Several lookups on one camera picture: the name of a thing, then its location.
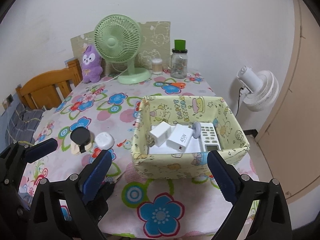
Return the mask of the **white 45W charger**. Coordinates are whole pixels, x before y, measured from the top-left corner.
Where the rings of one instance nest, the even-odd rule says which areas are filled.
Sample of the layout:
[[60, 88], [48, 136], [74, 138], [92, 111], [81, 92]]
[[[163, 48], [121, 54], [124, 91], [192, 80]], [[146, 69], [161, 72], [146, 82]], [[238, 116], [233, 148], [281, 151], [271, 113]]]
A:
[[184, 153], [192, 137], [193, 130], [191, 128], [177, 124], [172, 130], [170, 137], [166, 140], [166, 145], [169, 148]]

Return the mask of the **glass jar green lid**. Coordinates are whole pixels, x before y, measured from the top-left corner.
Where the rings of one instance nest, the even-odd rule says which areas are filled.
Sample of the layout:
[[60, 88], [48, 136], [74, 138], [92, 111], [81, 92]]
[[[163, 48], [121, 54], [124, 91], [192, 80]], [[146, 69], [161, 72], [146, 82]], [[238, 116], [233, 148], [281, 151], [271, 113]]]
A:
[[171, 55], [171, 76], [175, 79], [184, 79], [188, 69], [188, 50], [186, 40], [175, 40]]

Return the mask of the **blue plaid bedding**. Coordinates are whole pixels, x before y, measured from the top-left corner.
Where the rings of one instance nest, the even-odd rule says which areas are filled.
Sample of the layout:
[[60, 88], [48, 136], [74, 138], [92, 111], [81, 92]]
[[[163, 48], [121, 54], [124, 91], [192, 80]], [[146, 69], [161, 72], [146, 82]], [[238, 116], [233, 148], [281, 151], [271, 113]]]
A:
[[7, 147], [13, 142], [32, 146], [35, 143], [34, 135], [42, 119], [44, 110], [30, 109], [19, 103], [10, 119], [4, 125], [3, 146]]

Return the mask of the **cotton swab container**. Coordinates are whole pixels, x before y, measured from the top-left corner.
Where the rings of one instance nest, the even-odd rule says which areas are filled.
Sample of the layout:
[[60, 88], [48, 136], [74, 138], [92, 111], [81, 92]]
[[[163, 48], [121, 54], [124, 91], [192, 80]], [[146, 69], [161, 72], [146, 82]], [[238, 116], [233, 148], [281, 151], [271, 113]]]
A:
[[152, 59], [151, 66], [152, 66], [152, 73], [153, 74], [156, 74], [156, 75], [162, 74], [162, 72], [163, 72], [163, 60], [162, 59], [159, 59], [159, 58]]

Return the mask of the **white remote control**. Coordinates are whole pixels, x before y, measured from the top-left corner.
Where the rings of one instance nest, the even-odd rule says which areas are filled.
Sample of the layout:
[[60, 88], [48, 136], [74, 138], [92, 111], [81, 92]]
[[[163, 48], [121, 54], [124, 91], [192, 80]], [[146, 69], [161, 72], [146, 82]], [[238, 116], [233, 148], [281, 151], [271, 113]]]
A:
[[202, 152], [221, 150], [215, 127], [212, 123], [201, 122], [200, 146]]

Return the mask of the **grey round tag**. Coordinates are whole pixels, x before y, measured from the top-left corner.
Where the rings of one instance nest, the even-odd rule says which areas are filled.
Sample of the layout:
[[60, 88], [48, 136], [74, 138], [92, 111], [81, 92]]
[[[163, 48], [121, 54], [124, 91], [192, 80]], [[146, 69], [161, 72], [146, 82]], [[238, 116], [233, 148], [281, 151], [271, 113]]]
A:
[[193, 137], [195, 139], [199, 138], [202, 131], [201, 124], [199, 122], [194, 122], [191, 129], [193, 130]]

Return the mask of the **purple plush rabbit toy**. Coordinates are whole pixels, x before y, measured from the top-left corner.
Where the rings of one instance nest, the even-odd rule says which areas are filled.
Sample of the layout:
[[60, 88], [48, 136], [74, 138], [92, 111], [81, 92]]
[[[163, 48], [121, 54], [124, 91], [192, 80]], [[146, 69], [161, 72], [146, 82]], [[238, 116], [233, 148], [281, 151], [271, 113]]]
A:
[[97, 83], [100, 80], [103, 73], [101, 56], [92, 44], [87, 46], [82, 55], [81, 70], [83, 83]]

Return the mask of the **beige cartoon board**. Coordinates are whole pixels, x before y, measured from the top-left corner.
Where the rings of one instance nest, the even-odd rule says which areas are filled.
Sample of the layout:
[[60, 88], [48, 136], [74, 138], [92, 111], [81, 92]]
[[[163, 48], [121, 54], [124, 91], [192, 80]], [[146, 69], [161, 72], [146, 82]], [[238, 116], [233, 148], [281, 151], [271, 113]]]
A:
[[[163, 68], [170, 66], [170, 22], [153, 21], [140, 24], [142, 43], [135, 57], [135, 66], [152, 69], [153, 59], [162, 59]], [[94, 32], [84, 33], [71, 38], [73, 55], [82, 64], [86, 48], [94, 44]]]

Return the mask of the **white earbud case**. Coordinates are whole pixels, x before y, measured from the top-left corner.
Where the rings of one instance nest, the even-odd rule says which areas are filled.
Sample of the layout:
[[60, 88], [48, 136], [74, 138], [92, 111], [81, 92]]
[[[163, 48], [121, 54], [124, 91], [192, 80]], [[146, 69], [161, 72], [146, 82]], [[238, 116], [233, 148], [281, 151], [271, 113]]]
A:
[[114, 138], [107, 132], [101, 132], [96, 135], [94, 141], [101, 150], [109, 150], [114, 145]]

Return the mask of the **white power adapter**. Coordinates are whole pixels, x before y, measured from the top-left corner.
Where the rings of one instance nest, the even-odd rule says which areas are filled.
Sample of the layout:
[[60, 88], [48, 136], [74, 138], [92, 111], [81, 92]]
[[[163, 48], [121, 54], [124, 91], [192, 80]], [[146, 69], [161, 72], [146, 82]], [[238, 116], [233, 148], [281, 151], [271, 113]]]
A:
[[171, 126], [166, 122], [161, 122], [154, 126], [149, 132], [149, 145], [160, 147], [171, 135]]

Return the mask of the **floral tablecloth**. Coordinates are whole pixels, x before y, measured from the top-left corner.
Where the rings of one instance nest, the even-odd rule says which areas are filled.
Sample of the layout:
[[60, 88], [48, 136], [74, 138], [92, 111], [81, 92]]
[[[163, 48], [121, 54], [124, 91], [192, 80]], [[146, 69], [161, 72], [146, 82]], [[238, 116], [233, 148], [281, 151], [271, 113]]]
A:
[[112, 164], [106, 181], [114, 183], [108, 199], [109, 210], [99, 223], [104, 233], [130, 238], [170, 239], [175, 237], [210, 237], [217, 232], [231, 209], [213, 175], [207, 169], [205, 154], [175, 154], [159, 165], [161, 179], [151, 172], [152, 160], [139, 155], [132, 159], [134, 133], [139, 129], [140, 101], [145, 96], [173, 99], [175, 107], [159, 103], [151, 107], [151, 120], [185, 121], [199, 117], [188, 99], [213, 96], [214, 92], [199, 73], [183, 80], [168, 72], [153, 75], [135, 85], [122, 85], [105, 77], [97, 85], [80, 84], [48, 120], [40, 122], [34, 135], [36, 142], [57, 140], [55, 152], [25, 168], [19, 191], [27, 200], [35, 194], [38, 183], [67, 179], [92, 163], [100, 153], [93, 144], [85, 153], [71, 151], [71, 132], [78, 127], [94, 135], [110, 133]]

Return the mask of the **green desk fan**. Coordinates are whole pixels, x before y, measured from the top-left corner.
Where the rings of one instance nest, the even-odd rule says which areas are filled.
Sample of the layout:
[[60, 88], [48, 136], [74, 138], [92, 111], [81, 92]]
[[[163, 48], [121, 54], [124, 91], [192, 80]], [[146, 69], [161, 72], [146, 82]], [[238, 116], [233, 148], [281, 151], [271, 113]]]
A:
[[100, 56], [109, 63], [127, 65], [118, 76], [118, 82], [124, 85], [144, 82], [151, 77], [149, 70], [135, 66], [141, 44], [140, 25], [125, 15], [108, 15], [94, 30], [94, 45]]

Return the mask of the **wooden bed headboard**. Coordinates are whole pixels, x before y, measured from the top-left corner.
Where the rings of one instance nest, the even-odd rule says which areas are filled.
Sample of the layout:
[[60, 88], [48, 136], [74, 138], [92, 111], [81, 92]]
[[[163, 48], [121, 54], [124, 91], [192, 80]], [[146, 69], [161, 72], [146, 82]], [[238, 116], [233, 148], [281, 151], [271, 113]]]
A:
[[51, 70], [30, 79], [25, 85], [16, 87], [20, 101], [30, 109], [58, 107], [82, 81], [78, 59], [68, 60], [66, 67]]

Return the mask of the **white standing fan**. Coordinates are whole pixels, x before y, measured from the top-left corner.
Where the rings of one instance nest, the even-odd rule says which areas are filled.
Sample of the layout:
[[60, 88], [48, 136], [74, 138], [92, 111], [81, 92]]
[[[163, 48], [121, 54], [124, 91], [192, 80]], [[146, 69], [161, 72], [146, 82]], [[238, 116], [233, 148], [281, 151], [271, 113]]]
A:
[[279, 94], [279, 83], [269, 70], [257, 73], [247, 66], [237, 73], [242, 84], [239, 105], [244, 104], [252, 112], [260, 112], [271, 106]]

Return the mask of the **black round compact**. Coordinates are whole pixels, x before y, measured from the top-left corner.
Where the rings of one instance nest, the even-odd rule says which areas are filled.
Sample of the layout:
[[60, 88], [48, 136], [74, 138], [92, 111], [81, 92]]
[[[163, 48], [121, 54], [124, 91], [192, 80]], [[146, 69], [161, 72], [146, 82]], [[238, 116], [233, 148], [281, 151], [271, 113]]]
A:
[[85, 146], [91, 141], [90, 131], [85, 127], [77, 127], [71, 132], [71, 141], [78, 146]]

